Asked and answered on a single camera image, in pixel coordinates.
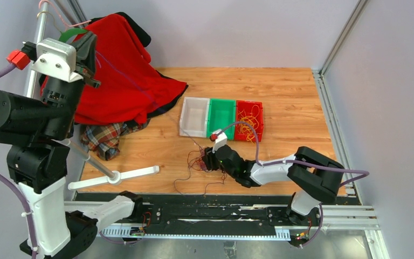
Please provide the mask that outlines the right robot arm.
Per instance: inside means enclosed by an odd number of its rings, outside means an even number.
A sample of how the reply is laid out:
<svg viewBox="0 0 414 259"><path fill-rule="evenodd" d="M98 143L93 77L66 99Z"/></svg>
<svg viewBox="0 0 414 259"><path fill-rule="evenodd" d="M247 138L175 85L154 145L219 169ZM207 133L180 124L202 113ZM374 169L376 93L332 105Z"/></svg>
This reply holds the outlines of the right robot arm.
<svg viewBox="0 0 414 259"><path fill-rule="evenodd" d="M281 160L264 162L245 160L228 145L208 147L202 153L202 163L207 170L222 171L246 188L294 182L300 191L292 195L282 215L294 225L307 220L319 204L336 200L344 170L340 163L306 146Z"/></svg>

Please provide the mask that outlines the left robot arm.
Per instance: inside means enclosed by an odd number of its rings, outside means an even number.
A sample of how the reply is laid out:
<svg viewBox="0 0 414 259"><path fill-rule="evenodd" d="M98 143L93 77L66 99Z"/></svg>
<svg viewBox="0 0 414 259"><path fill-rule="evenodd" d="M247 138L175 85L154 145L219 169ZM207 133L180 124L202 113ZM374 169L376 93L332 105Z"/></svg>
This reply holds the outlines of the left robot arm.
<svg viewBox="0 0 414 259"><path fill-rule="evenodd" d="M0 78L29 64L46 75L41 99L0 90L0 143L10 145L9 178L0 180L19 198L29 237L20 244L32 258L75 258L96 235L116 221L143 218L141 199L125 191L89 210L67 212L64 190L69 147L63 144L86 85L98 87L95 75L97 37L86 32L67 44L47 38L12 51Z"/></svg>

